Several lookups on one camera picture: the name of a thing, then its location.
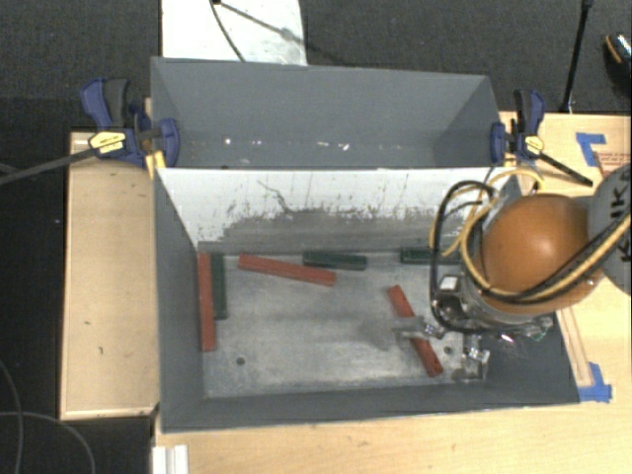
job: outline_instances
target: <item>wire bundle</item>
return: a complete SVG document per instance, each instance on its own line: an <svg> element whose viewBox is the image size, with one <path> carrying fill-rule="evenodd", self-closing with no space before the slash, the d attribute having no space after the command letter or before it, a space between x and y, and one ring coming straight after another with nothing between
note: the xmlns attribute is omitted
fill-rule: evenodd
<svg viewBox="0 0 632 474"><path fill-rule="evenodd" d="M439 311L440 301L437 283L437 265L439 254L447 256L458 248L460 250L467 275L472 279L475 285L480 288L483 296L489 296L511 304L534 305L551 300L568 292L580 282L591 276L609 257L611 252L615 249L619 239L630 228L630 206L628 205L628 207L618 217L613 219L580 251L573 255L573 257L571 257L556 273L544 281L524 291L510 291L493 287L474 266L470 255L470 243L475 229L477 227L481 229L483 222L499 201L499 191L494 188L494 184L501 179L512 176L526 176L533 179L537 189L540 191L543 190L544 184L541 177L533 171L519 169L506 171L498 174L492 180L489 180L489 176L492 171L493 169L490 170L488 177L484 182L464 181L457 183L450 188L438 209L430 234L430 245L433 250L431 263L431 302L433 315L443 327L466 334L477 334L491 329L461 328L456 325L449 324L441 316ZM476 201L468 202L468 204L472 204L472 208L466 216L461 231L450 247L442 252L440 249L441 226L447 218L447 206L453 199L476 190L479 190L480 194ZM487 195L489 199L486 203L482 202L484 195Z"/></svg>

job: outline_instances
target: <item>clamp handle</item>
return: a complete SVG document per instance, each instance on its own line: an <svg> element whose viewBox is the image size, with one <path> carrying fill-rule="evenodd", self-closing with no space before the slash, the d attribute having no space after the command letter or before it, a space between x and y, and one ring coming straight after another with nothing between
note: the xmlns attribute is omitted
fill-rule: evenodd
<svg viewBox="0 0 632 474"><path fill-rule="evenodd" d="M517 111L515 131L518 135L537 135L537 129L544 120L546 105L535 90L515 90L513 92Z"/></svg>
<svg viewBox="0 0 632 474"><path fill-rule="evenodd" d="M80 90L84 112L97 124L98 130L125 126L125 93L127 79L106 81L97 77Z"/></svg>

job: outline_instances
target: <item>black cable on floor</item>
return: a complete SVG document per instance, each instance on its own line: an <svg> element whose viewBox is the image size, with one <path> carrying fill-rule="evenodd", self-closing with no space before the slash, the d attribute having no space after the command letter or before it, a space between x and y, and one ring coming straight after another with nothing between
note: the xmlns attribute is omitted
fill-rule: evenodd
<svg viewBox="0 0 632 474"><path fill-rule="evenodd" d="M210 10L212 11L213 16L215 17L215 21L217 22L217 26L219 27L219 29L221 30L222 34L224 35L224 38L226 39L226 42L228 42L228 45L230 45L230 48L237 55L237 57L239 58L239 61L241 61L242 63L245 63L246 59L244 58L244 55L237 48L237 45L235 45L235 42L233 42L233 39L228 34L228 31L224 28L224 25L221 22L221 19L219 18L219 14L217 14L217 9L215 9L215 4L213 3L213 0L208 0L208 5L210 5Z"/></svg>

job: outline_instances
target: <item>gray bin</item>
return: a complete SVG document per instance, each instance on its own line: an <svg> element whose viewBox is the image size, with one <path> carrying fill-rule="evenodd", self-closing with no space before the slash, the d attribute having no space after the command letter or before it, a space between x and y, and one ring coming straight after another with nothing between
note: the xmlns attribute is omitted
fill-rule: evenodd
<svg viewBox="0 0 632 474"><path fill-rule="evenodd" d="M519 353L483 339L488 376L467 383L460 335L434 342L445 372L428 378L391 332L389 285L430 314L427 271L397 250L426 243L451 184L487 172L486 78L155 59L152 104L183 137L178 168L155 181L163 432L578 401L557 324ZM364 253L369 269L322 288L235 268L240 252L306 249ZM227 267L229 317L206 354L197 251Z"/></svg>

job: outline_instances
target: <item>bin floor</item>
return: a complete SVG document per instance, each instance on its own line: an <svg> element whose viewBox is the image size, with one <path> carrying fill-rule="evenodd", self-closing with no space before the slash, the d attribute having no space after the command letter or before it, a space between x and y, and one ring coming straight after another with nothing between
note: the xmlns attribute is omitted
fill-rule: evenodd
<svg viewBox="0 0 632 474"><path fill-rule="evenodd" d="M463 338L431 343L444 372L430 378L408 340L392 331L386 290L402 286L417 315L432 319L429 268L395 253L365 254L365 271L335 271L333 287L237 269L225 257L228 319L217 322L217 350L203 356L207 398L451 384ZM301 263L297 255L271 258Z"/></svg>

